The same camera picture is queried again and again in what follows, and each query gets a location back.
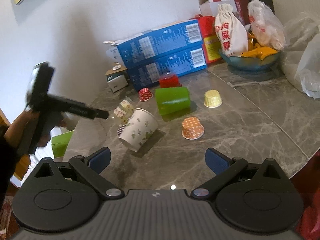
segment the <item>yellow paper cup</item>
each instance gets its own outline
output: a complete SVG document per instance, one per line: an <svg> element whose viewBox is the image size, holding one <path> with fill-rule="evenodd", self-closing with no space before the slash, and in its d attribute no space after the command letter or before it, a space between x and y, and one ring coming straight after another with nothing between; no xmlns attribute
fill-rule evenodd
<svg viewBox="0 0 320 240"><path fill-rule="evenodd" d="M217 90L209 90L204 94L204 105L208 108L221 106L222 100Z"/></svg>

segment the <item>green cup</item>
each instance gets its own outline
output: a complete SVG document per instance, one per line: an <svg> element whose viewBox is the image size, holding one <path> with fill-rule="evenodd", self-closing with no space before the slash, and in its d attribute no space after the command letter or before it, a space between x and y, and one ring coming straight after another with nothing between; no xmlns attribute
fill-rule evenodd
<svg viewBox="0 0 320 240"><path fill-rule="evenodd" d="M171 114L190 107L190 94L186 87L158 88L155 96L161 115Z"/></svg>

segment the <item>gray marble table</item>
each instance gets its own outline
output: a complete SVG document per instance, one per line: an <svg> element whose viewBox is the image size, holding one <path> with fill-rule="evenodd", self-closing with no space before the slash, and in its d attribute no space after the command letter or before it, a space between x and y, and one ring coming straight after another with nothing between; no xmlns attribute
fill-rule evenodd
<svg viewBox="0 0 320 240"><path fill-rule="evenodd" d="M307 163L311 152L303 151L288 132L266 114L266 110L215 74L202 70L181 77L180 82L189 88L193 101L191 113L165 119L159 115L154 97L140 102L130 86L114 94L109 89L102 91L92 106L112 111L128 96L137 108L146 109L156 117L159 129L138 152L133 152L119 142L117 125L111 118L80 119L64 161L75 155L88 156L107 146L112 160L101 175L125 191L168 189L171 185L190 191L214 176L204 161L204 153L209 147L252 163L275 158L289 177ZM203 104L204 93L211 89L221 94L223 104L218 108L210 109ZM205 128L204 135L197 140L187 140L181 135L181 123L190 116L198 117Z"/></svg>
<svg viewBox="0 0 320 240"><path fill-rule="evenodd" d="M298 91L278 69L260 73L227 63L208 68L260 108L309 159L320 148L320 99Z"/></svg>

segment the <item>plastic bag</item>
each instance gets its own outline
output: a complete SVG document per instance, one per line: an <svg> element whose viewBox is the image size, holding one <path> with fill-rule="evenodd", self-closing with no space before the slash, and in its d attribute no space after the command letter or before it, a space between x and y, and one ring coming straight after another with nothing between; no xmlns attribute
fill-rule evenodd
<svg viewBox="0 0 320 240"><path fill-rule="evenodd" d="M218 5L218 15L214 23L215 32L220 40L222 52L230 56L240 56L248 51L247 31L233 15L230 4Z"/></svg>
<svg viewBox="0 0 320 240"><path fill-rule="evenodd" d="M303 92L320 98L320 34L308 43L298 65L294 79L301 82Z"/></svg>
<svg viewBox="0 0 320 240"><path fill-rule="evenodd" d="M302 12L285 24L291 45L282 53L281 69L299 91L320 98L320 17Z"/></svg>
<svg viewBox="0 0 320 240"><path fill-rule="evenodd" d="M284 50L289 45L284 27L265 3L253 0L248 4L251 30L262 46Z"/></svg>

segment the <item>barcode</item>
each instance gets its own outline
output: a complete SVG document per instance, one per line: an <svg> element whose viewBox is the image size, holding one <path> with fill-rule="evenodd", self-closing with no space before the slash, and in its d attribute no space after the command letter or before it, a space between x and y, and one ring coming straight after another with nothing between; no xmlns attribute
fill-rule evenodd
<svg viewBox="0 0 320 240"><path fill-rule="evenodd" d="M153 83L159 81L159 71L156 63L151 63L149 65L146 65L146 69Z"/></svg>
<svg viewBox="0 0 320 240"><path fill-rule="evenodd" d="M149 37L142 38L138 41L141 47L141 51L146 59L154 57L156 55Z"/></svg>
<svg viewBox="0 0 320 240"><path fill-rule="evenodd" d="M205 65L205 59L204 59L202 49L195 49L193 51L190 51L190 53L191 53L194 67L201 67Z"/></svg>
<svg viewBox="0 0 320 240"><path fill-rule="evenodd" d="M202 41L199 25L197 23L186 25L190 43Z"/></svg>

